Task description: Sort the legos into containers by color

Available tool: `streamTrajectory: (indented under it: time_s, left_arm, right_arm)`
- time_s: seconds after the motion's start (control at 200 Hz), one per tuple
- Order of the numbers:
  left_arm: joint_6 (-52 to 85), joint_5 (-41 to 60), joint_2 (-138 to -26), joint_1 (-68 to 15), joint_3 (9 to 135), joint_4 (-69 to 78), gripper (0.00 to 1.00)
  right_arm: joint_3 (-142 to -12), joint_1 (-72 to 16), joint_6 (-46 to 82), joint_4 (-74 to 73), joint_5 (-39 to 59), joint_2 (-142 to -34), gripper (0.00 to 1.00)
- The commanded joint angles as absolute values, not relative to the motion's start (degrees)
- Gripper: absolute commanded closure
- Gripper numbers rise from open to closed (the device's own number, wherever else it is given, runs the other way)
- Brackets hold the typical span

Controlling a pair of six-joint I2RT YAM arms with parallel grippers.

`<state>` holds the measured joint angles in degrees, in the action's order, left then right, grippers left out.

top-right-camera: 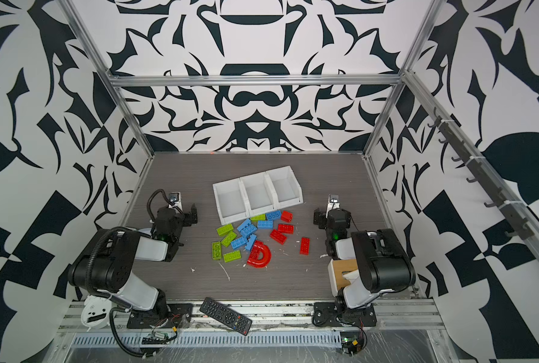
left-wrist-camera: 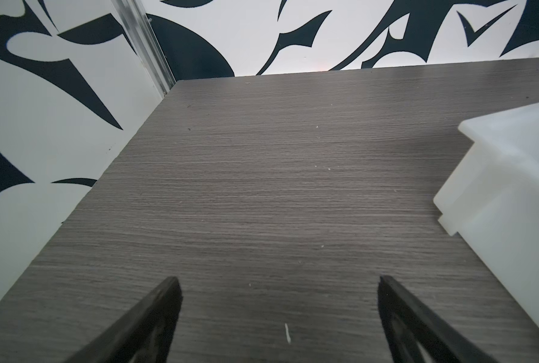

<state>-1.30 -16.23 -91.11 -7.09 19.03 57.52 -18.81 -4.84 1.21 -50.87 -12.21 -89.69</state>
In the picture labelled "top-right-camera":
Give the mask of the red lego brick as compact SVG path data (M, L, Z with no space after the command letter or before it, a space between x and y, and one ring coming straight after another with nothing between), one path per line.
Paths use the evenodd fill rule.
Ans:
M287 240L287 237L277 230L272 230L269 237L281 245L283 245Z
M278 232L282 234L293 234L295 227L289 224L278 224Z
M289 211L284 210L284 211L281 212L280 219L281 219L283 222L291 223L291 222L292 222L292 219L293 219L293 215L292 215L292 213L290 213Z
M308 237L303 237L301 239L300 254L308 256L310 253L310 239Z

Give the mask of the blue lego brick large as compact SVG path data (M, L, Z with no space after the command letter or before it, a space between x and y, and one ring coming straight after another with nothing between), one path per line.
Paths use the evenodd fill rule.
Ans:
M242 237L249 237L251 234L254 234L257 231L256 225L251 221L251 219L246 219L238 228L238 232Z

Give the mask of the blue lego brick slim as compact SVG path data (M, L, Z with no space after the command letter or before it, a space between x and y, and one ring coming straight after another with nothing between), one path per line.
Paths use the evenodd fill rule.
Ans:
M245 245L245 249L247 251L251 251L251 249L253 248L254 246L254 242L256 242L257 240L257 235L256 234L251 234L248 236L248 239L247 239L247 243Z

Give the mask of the red arch lego piece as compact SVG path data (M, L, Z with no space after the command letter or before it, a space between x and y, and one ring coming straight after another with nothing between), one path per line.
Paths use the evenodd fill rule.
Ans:
M268 246L261 241L256 240L251 248L247 264L257 269L263 269L270 263L271 258L272 254Z

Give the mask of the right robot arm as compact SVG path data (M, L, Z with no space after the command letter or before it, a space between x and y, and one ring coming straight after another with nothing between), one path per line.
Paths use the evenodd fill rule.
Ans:
M350 231L354 220L342 208L313 212L313 224L325 231L325 248L332 261L354 261L357 267L343 277L350 282L334 287L336 310L367 308L389 293L400 293L416 282L415 269L390 228Z

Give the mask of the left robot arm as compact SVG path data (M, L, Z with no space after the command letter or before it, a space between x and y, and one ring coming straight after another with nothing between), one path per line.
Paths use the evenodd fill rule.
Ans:
M167 304L163 290L133 273L139 261L170 262L179 247L183 228L198 222L198 210L188 213L179 206L162 207L148 231L116 227L94 234L83 252L68 269L68 283L88 292L81 322L88 328L109 323L110 311L130 313L128 328L160 328L183 316Z

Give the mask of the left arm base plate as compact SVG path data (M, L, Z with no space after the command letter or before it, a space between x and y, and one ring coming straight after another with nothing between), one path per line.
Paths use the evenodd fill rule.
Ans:
M169 303L163 312L132 310L127 322L128 329L180 328L192 320L191 303Z

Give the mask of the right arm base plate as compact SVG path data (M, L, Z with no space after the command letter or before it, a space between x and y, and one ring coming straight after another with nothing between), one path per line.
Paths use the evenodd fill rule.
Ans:
M345 325L373 328L377 325L377 318L372 306L340 310L334 302L315 302L313 304L312 324L318 328L334 328Z

